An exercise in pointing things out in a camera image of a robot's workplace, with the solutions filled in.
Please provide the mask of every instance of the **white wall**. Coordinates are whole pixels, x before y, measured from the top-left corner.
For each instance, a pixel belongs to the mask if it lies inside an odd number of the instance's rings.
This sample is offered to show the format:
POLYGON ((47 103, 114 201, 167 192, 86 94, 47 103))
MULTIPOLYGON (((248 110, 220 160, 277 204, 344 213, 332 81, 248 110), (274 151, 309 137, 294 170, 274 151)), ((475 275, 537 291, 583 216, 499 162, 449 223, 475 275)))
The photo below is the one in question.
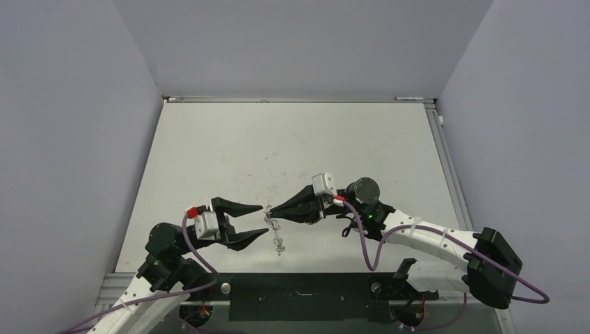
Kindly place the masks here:
POLYGON ((93 310, 161 98, 110 0, 0 1, 0 324, 93 310))
POLYGON ((552 297, 512 305, 519 334, 590 331, 589 13, 496 0, 438 102, 475 227, 500 230, 552 297))
POLYGON ((437 97, 492 0, 114 0, 165 95, 437 97))

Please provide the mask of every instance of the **metal frame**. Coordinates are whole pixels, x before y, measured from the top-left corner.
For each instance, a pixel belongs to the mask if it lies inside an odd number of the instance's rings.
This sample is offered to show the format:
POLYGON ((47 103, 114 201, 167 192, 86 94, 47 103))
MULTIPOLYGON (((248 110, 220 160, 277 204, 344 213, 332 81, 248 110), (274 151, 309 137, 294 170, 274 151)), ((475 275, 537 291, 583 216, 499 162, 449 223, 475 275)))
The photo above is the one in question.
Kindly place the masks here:
MULTIPOLYGON (((445 178, 447 179, 447 185, 449 186, 449 192, 451 193, 451 200, 455 208, 459 226, 461 226, 461 228, 464 230, 473 230, 473 224, 471 224, 467 203, 463 197, 463 191, 461 190, 461 185, 459 184, 459 178, 457 177, 453 161, 451 160, 451 155, 445 140, 445 135, 443 134, 443 126, 440 124, 440 116, 436 110, 436 105, 427 107, 425 104, 424 108, 426 109, 426 116, 428 117, 428 121, 430 123, 436 150, 438 151, 438 156, 440 157, 442 170, 445 173, 445 178)), ((507 310, 496 310, 496 315, 498 318, 498 323, 500 324, 500 328, 502 329, 502 334, 516 334, 516 327, 512 321, 510 308, 507 310)))
MULTIPOLYGON (((455 209, 456 217, 459 226, 463 230, 473 230, 471 218, 469 216, 468 208, 463 197, 461 185, 457 177, 453 162, 449 154, 449 148, 445 141, 443 134, 443 126, 440 124, 440 116, 436 110, 436 102, 434 99, 424 99, 419 101, 396 101, 393 97, 376 100, 366 97, 350 97, 350 98, 236 98, 236 97, 212 97, 212 96, 194 96, 194 97, 163 97, 164 103, 423 103, 426 110, 431 131, 434 138, 434 143, 440 158, 445 179, 455 209)), ((108 305, 114 304, 117 299, 124 292, 125 288, 133 278, 133 273, 108 273, 103 279, 97 301, 96 310, 103 310, 108 305)), ((459 303, 460 295, 451 293, 449 295, 441 294, 440 300, 434 303, 459 303)), ((191 305, 195 302, 185 301, 183 305, 191 305)), ((468 303, 478 303, 477 300, 470 297, 468 303)), ((208 305, 229 305, 229 301, 210 301, 208 305)), ((498 323, 502 329, 503 334, 516 334, 516 327, 512 321, 510 309, 496 310, 498 323)))

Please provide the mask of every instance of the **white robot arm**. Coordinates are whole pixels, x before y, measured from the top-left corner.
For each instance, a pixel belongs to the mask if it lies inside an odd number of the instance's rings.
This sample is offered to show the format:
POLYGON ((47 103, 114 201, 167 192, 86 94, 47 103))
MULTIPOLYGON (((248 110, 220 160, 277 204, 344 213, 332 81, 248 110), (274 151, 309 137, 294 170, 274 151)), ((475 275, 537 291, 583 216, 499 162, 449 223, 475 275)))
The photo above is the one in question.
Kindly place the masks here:
POLYGON ((396 276, 405 279, 416 294, 427 291, 469 292, 482 303, 506 309, 512 299, 547 303, 546 294, 522 280, 518 274, 523 263, 504 237, 496 230, 484 228, 481 233, 460 231, 423 221, 379 201, 378 184, 368 177, 360 178, 345 189, 337 189, 331 173, 315 175, 306 186, 287 202, 271 209, 270 217, 297 223, 316 223, 329 215, 349 219, 342 231, 360 233, 365 261, 370 264, 365 238, 384 243, 401 244, 439 257, 442 262, 421 263, 406 259, 396 276), (354 213, 355 218, 346 215, 354 213), (543 299, 514 297, 516 282, 539 293, 543 299))
POLYGON ((102 317, 88 333, 91 334, 148 334, 173 308, 191 294, 200 297, 201 291, 216 284, 216 272, 204 260, 205 269, 184 254, 192 251, 186 239, 196 249, 222 244, 241 251, 268 228, 236 233, 229 216, 238 217, 262 209, 259 205, 244 205, 222 198, 213 198, 211 205, 187 210, 183 228, 160 223, 150 231, 145 246, 148 255, 133 277, 128 288, 113 307, 59 334, 78 333, 80 325, 102 317), (194 224, 186 227, 188 219, 194 224))

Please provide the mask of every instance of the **purple cable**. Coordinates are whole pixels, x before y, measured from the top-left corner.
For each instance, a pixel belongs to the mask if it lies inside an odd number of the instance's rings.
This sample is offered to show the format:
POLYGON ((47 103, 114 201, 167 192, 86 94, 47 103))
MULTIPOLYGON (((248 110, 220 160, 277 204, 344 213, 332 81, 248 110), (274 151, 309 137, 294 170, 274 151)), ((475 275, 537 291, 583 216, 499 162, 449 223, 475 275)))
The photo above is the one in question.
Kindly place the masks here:
POLYGON ((192 318, 192 317, 194 317, 196 315, 199 315, 199 314, 200 314, 200 311, 195 311, 195 312, 189 313, 189 315, 187 315, 186 317, 184 317, 184 320, 189 320, 190 318, 192 318))
MULTIPOLYGON (((176 296, 180 296, 182 294, 192 294, 194 292, 199 292, 201 290, 204 289, 209 289, 210 287, 214 286, 217 283, 217 277, 219 275, 219 273, 217 272, 217 270, 215 270, 215 268, 210 265, 207 261, 205 261, 205 259, 202 258, 201 255, 199 255, 199 253, 197 252, 197 250, 195 249, 195 247, 193 246, 193 244, 191 243, 191 240, 189 239, 189 232, 186 230, 186 221, 189 219, 188 214, 184 215, 184 218, 182 219, 182 235, 184 237, 184 240, 186 242, 186 244, 189 246, 189 249, 191 250, 191 252, 199 259, 199 261, 201 261, 205 267, 207 267, 212 273, 215 274, 215 279, 212 280, 210 283, 207 283, 205 285, 201 285, 200 287, 194 287, 193 289, 188 289, 188 290, 183 290, 183 291, 178 291, 178 292, 172 292, 169 294, 162 294, 160 296, 151 296, 151 297, 144 297, 144 298, 138 298, 138 299, 134 299, 132 301, 127 301, 126 304, 138 304, 138 303, 144 303, 146 301, 157 301, 158 299, 164 299, 164 298, 170 298, 170 297, 176 297, 176 296)), ((92 321, 96 318, 100 318, 104 315, 107 315, 108 313, 111 312, 115 312, 116 310, 120 310, 123 308, 122 304, 119 305, 115 305, 111 308, 108 308, 104 311, 98 312, 97 314, 88 317, 80 322, 78 322, 77 324, 73 325, 72 327, 69 327, 63 331, 57 332, 56 334, 74 334, 74 333, 78 333, 79 331, 76 331, 76 328, 84 325, 85 323, 92 321)))
POLYGON ((70 332, 69 334, 75 334, 75 333, 80 333, 80 332, 84 332, 84 331, 89 331, 92 329, 93 326, 87 326, 87 327, 82 327, 80 329, 75 329, 73 332, 70 332))
POLYGON ((463 307, 461 307, 461 311, 457 313, 455 318, 449 320, 446 324, 435 325, 430 327, 412 327, 404 323, 401 323, 401 325, 404 326, 404 328, 413 329, 413 331, 430 331, 433 329, 447 328, 448 326, 451 326, 452 324, 456 323, 463 316, 463 314, 465 313, 465 309, 467 309, 467 294, 463 294, 463 307))
MULTIPOLYGON (((383 237, 381 238, 381 241, 379 242, 379 246, 377 247, 377 253, 375 254, 375 264, 371 265, 371 262, 369 261, 369 255, 367 254, 367 245, 365 243, 365 233, 363 232, 362 221, 360 220, 360 216, 358 215, 358 212, 352 206, 352 204, 344 201, 344 205, 346 205, 346 207, 348 207, 349 210, 353 213, 354 221, 356 222, 356 224, 358 226, 358 231, 359 231, 359 235, 360 235, 360 244, 362 246, 362 256, 365 257, 365 263, 367 264, 367 267, 369 268, 370 271, 375 271, 375 269, 377 269, 377 264, 379 264, 379 257, 381 256, 381 249, 385 243, 385 240, 387 240, 387 238, 392 233, 399 231, 399 230, 406 229, 406 228, 412 228, 412 225, 396 226, 396 227, 392 228, 391 230, 388 230, 385 234, 383 234, 383 237)), ((435 228, 431 228, 429 226, 416 225, 415 228, 417 228, 418 230, 426 230, 426 231, 433 232, 433 233, 436 233, 439 235, 443 235, 442 231, 439 231, 435 228)), ((499 264, 496 261, 492 260, 491 258, 485 256, 481 252, 469 247, 467 244, 463 243, 461 240, 459 240, 449 234, 446 234, 445 238, 449 239, 450 241, 453 241, 455 244, 458 244, 459 246, 463 247, 464 249, 471 252, 473 255, 479 257, 480 259, 483 259, 484 261, 489 262, 496 269, 502 271, 503 273, 507 274, 508 276, 513 278, 514 280, 517 280, 518 282, 522 283, 524 286, 526 286, 527 288, 529 288, 533 292, 537 293, 539 296, 543 297, 543 299, 531 299, 531 298, 526 298, 526 297, 512 296, 512 299, 514 301, 524 301, 526 303, 533 303, 533 304, 549 303, 549 296, 545 292, 541 291, 541 289, 539 289, 538 287, 535 287, 533 284, 527 282, 526 280, 521 278, 519 275, 516 275, 515 273, 508 270, 507 268, 504 268, 501 264, 499 264)))
POLYGON ((193 332, 193 334, 200 334, 199 331, 197 331, 197 328, 194 328, 193 325, 189 324, 189 322, 187 320, 184 320, 181 317, 178 317, 176 315, 166 315, 166 318, 170 318, 170 319, 174 319, 176 321, 180 321, 182 322, 188 329, 191 330, 191 332, 193 332))

